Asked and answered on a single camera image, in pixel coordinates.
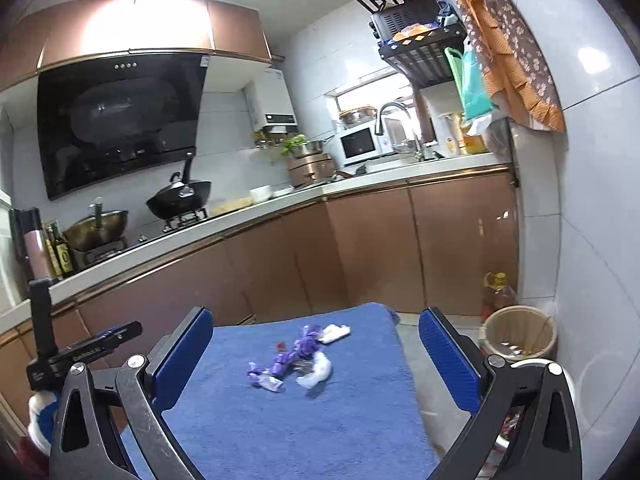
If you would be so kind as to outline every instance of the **white microwave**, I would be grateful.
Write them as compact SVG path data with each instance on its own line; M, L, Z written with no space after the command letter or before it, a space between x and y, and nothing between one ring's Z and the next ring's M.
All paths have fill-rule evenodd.
M336 164L343 168L348 164L393 153L392 145L406 137L402 121L385 117L382 123L381 136L375 133L375 120L352 126L336 134L331 150Z

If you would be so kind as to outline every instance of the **stove burner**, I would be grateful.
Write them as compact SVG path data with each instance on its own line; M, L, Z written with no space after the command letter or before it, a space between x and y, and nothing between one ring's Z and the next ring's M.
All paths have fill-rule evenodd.
M84 253L81 251L74 251L74 254L76 256L76 263L78 264L79 269L83 270L93 267L104 260L113 258L117 254L123 252L126 248L127 243L125 239L119 238L114 242L96 247L90 251L85 251Z
M162 229L163 233L169 233L171 231L175 231L178 229L183 229L185 227L189 227L191 225L197 224L202 220L208 218L207 210L204 208L196 209L195 211L189 211L188 213L183 213L178 216L174 216L173 218L169 218L165 222L164 229Z

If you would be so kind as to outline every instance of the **window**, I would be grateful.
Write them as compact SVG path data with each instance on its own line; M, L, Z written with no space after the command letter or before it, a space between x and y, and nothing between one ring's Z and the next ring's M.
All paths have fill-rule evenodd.
M380 108L380 106L389 101L398 101L405 104L409 108L411 122L407 120L406 114L398 108L389 108L385 111L385 116L402 121L406 136L409 139L413 139L412 129L419 132L420 126L415 112L411 83L404 75L395 71L383 70L381 72L380 74L375 73L363 78L367 82L361 82L359 85L349 89L337 89L329 95L335 97L337 108L340 111L352 110L363 106Z

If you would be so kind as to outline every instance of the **black wok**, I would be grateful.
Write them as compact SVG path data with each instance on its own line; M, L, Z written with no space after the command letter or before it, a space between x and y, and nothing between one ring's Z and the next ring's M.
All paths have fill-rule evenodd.
M158 218L168 220L200 209L207 203L211 183L190 180L192 162L193 153L187 153L182 177L180 177L180 172L176 171L169 179L170 184L146 201L146 206Z

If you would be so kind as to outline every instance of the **green plant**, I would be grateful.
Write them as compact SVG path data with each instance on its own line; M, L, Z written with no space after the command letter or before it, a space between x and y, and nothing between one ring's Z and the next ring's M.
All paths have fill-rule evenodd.
M280 152L283 156L289 155L291 153L291 148L293 146L300 146L300 144L304 144L306 142L306 137L303 134L296 135L295 137L291 137L290 139L285 140L282 143L282 151Z

